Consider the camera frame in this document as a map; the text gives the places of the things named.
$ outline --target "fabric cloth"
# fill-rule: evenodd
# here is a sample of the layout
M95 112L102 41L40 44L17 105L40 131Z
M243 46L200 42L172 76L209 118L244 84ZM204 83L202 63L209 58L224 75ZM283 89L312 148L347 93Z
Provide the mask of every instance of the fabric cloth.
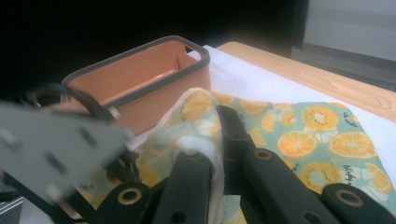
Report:
M246 223L239 196L223 196L217 105L236 110L255 146L274 151L309 189L320 194L327 184L346 183L396 214L396 191L373 142L345 105L331 102L275 104L192 88L134 149L143 183L168 177L180 150L200 151L212 162L208 223Z

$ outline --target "wall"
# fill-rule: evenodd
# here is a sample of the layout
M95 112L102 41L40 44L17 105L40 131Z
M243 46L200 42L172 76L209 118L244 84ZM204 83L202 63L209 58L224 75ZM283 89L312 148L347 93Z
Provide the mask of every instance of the wall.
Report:
M304 42L396 61L396 1L311 0Z
M0 100L19 101L41 83L166 35L289 57L295 7L295 0L0 1Z

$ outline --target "white surface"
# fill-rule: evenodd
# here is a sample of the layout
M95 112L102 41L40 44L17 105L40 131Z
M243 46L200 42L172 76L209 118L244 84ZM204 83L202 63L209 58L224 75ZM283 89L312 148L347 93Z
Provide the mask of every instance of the white surface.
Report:
M309 1L304 42L396 61L396 1Z
M382 164L393 185L396 184L396 162L392 161L396 158L395 122L382 119L354 105L307 88L217 49L209 46L205 46L205 48L210 53L211 62L209 70L213 91L228 93L244 99L273 103L323 101L338 102L347 105L358 117L364 131L373 140ZM135 143L145 141L147 134L144 133L144 135L138 136ZM45 214L37 210L32 204L28 203L24 205L23 209L21 224L52 223L50 220L46 220Z

